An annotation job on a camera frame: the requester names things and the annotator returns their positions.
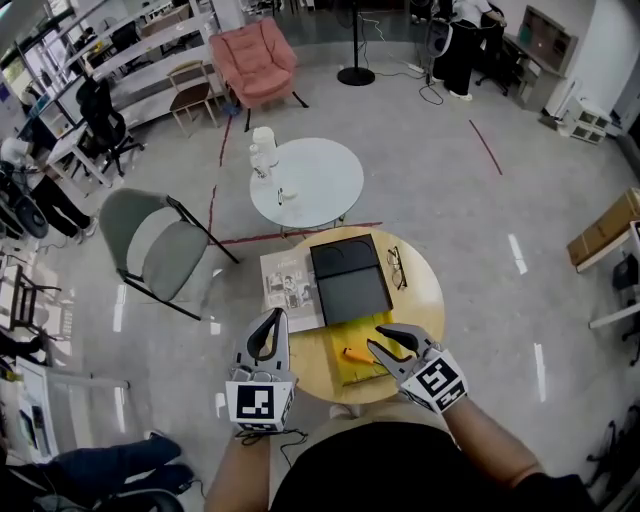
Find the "orange marker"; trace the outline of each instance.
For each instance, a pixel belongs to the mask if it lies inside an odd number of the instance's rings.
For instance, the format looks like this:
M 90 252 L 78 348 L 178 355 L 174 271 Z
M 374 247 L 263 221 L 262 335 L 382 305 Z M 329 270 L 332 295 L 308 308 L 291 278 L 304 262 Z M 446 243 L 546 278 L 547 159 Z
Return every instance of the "orange marker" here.
M 353 350 L 352 348 L 345 348 L 342 351 L 342 354 L 347 359 L 351 359 L 352 361 L 358 361 L 359 363 L 368 363 L 368 364 L 382 364 L 377 361 L 373 356 L 363 354 L 362 352 L 358 352 L 357 350 Z

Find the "power strip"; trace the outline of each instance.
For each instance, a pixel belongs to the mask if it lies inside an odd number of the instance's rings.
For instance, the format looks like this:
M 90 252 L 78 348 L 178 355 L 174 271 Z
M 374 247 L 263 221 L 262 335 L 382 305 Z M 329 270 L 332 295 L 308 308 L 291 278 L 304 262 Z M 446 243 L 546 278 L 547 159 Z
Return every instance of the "power strip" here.
M 408 62 L 406 64 L 411 71 L 415 71 L 416 73 L 420 73 L 421 75 L 424 75 L 424 69 L 422 69 L 420 66 L 416 66 L 415 64 L 409 64 Z

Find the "beige pants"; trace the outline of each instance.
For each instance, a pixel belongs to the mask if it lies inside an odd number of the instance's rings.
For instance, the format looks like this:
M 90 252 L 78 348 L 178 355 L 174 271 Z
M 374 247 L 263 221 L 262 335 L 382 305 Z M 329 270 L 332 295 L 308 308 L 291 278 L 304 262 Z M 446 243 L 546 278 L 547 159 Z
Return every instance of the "beige pants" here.
M 362 405 L 361 414 L 358 418 L 351 418 L 345 415 L 327 421 L 311 433 L 305 449 L 308 450 L 320 441 L 352 428 L 362 427 L 370 423 L 390 421 L 418 423 L 450 434 L 442 416 L 438 416 L 434 412 L 405 400 L 400 395 L 396 395 L 382 402 Z

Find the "chair armrest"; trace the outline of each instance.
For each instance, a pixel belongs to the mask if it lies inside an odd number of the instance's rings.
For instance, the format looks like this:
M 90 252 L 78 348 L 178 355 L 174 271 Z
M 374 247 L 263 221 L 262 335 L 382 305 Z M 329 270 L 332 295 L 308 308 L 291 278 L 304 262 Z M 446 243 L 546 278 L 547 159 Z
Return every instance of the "chair armrest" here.
M 261 23 L 264 42 L 273 57 L 273 61 L 282 69 L 293 73 L 298 63 L 298 58 L 276 25 L 275 20 L 273 18 L 265 18 Z
M 235 66 L 233 55 L 231 55 L 227 43 L 221 36 L 213 35 L 209 38 L 209 44 L 213 50 L 213 65 L 218 68 L 224 81 L 227 82 L 232 89 L 242 91 L 244 88 L 244 80 Z

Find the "chair seat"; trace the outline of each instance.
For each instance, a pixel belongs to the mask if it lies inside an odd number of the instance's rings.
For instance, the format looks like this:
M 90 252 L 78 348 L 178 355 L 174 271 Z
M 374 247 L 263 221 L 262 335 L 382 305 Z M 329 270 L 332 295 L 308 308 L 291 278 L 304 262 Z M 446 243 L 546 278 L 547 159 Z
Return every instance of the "chair seat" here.
M 267 96 L 282 89 L 293 75 L 277 66 L 270 66 L 251 75 L 244 75 L 242 92 L 251 97 Z
M 181 220 L 156 238 L 144 259 L 142 279 L 160 300 L 177 295 L 202 258 L 208 240 L 202 229 Z
M 207 96 L 209 96 L 209 92 L 209 84 L 198 84 L 180 91 L 176 94 L 176 97 L 173 98 L 169 110 L 173 112 L 174 110 L 180 110 L 190 107 L 191 105 L 202 103 L 207 99 Z

